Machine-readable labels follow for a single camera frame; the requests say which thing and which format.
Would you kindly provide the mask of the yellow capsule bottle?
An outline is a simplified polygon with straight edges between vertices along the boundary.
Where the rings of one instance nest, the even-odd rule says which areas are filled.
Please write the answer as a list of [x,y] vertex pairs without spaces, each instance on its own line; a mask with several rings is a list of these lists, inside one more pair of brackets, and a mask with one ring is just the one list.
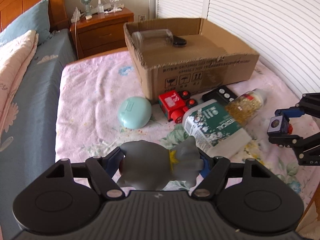
[[267,92],[256,88],[228,103],[225,110],[241,126],[246,126],[267,102]]

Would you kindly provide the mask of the mint green oval case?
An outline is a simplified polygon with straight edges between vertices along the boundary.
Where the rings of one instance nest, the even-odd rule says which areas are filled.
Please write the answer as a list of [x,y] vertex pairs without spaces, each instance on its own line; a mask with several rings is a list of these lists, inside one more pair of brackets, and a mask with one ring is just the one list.
[[118,120],[128,129],[140,129],[150,120],[152,106],[148,99],[133,96],[124,100],[118,109]]

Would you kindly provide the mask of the black toy car red wheels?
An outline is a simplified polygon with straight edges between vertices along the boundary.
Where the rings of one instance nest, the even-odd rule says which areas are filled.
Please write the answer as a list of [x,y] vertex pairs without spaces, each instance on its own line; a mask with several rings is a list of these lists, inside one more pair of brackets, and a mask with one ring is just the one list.
[[292,134],[292,131],[292,125],[289,123],[287,118],[283,115],[279,115],[271,118],[267,134],[269,136],[280,136]]

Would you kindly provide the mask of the wall power outlet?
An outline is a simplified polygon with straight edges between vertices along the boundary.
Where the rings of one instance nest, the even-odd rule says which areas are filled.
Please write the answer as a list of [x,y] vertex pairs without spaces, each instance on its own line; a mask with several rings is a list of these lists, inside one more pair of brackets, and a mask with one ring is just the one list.
[[138,21],[139,22],[143,22],[143,21],[146,21],[146,20],[147,20],[146,14],[138,15]]

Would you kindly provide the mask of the pink floral quilt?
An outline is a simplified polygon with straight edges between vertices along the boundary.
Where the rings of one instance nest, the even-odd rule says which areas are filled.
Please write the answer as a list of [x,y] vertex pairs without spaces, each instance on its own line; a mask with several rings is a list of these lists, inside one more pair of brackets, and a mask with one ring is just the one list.
[[38,33],[29,30],[1,47],[1,131],[5,129],[10,105],[36,53],[38,41]]

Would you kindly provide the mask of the red toy train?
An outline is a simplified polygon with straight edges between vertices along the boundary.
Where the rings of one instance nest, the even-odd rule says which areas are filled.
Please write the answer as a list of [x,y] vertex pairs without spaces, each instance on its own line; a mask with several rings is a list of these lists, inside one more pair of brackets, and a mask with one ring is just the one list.
[[191,98],[191,93],[187,90],[181,92],[168,91],[159,95],[158,101],[167,120],[176,124],[182,122],[186,111],[198,105],[198,102]]

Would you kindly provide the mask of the clear plastic jar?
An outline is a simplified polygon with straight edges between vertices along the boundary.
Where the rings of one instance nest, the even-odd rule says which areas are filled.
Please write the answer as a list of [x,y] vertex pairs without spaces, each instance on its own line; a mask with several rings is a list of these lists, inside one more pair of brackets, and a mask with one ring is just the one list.
[[134,45],[140,51],[154,50],[173,45],[173,34],[169,29],[135,31]]

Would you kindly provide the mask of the white power strip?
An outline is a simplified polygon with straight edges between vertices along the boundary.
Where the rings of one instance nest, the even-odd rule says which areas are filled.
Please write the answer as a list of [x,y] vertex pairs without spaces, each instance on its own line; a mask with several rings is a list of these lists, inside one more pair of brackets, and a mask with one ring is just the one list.
[[72,18],[71,18],[71,23],[76,23],[80,20],[81,17],[81,11],[75,7],[75,11],[73,12]]

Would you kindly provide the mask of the medical cotton swab container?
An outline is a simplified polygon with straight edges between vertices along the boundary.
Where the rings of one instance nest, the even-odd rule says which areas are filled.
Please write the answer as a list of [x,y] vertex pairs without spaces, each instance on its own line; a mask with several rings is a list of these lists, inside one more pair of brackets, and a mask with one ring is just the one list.
[[193,136],[196,146],[210,157],[231,158],[251,140],[247,131],[212,99],[201,103],[183,116],[182,126]]

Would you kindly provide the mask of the brown cardboard box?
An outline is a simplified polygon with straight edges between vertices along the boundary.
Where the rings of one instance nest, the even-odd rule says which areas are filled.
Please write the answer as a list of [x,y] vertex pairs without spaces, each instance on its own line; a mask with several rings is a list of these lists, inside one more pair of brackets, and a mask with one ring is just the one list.
[[[138,48],[135,32],[169,30],[186,41],[175,46],[157,40]],[[259,53],[240,38],[204,18],[159,18],[124,24],[125,42],[142,91],[156,102],[170,90],[204,92],[248,80]]]

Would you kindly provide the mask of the black digital timer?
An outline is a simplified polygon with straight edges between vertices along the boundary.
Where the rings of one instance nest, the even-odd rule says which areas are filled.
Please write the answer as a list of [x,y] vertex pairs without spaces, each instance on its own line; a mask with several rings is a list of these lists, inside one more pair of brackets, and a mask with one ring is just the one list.
[[214,90],[211,90],[202,96],[202,101],[206,102],[209,100],[216,100],[219,104],[226,106],[233,100],[235,100],[238,96],[231,91],[227,86],[220,86]]

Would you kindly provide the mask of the phone stand with device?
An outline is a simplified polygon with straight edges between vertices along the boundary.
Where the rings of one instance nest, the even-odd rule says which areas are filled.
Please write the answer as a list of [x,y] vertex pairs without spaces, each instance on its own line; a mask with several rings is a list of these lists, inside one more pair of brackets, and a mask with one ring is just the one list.
[[112,6],[112,12],[120,12],[123,9],[122,0],[110,0]]

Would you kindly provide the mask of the small green desk fan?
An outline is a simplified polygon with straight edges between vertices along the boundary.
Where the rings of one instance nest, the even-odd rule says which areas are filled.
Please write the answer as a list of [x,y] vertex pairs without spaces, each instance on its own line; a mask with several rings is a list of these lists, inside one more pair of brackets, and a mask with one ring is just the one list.
[[85,19],[90,20],[92,18],[92,14],[91,14],[92,0],[80,0],[80,2],[85,6]]

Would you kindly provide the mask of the blue bed sheet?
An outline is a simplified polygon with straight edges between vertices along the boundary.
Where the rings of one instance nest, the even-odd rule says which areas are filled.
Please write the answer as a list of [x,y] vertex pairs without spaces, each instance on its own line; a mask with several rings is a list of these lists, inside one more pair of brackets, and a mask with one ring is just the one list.
[[4,239],[19,233],[15,197],[55,162],[60,81],[64,67],[76,60],[68,29],[39,45],[12,101],[1,136],[1,229]]

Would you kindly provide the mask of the clear spray bottle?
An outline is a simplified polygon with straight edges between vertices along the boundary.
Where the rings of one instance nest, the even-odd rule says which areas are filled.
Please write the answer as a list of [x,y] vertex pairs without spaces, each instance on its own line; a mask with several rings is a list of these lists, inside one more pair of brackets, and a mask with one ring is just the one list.
[[101,0],[98,0],[97,13],[98,14],[103,14],[104,13],[104,5],[103,5]]

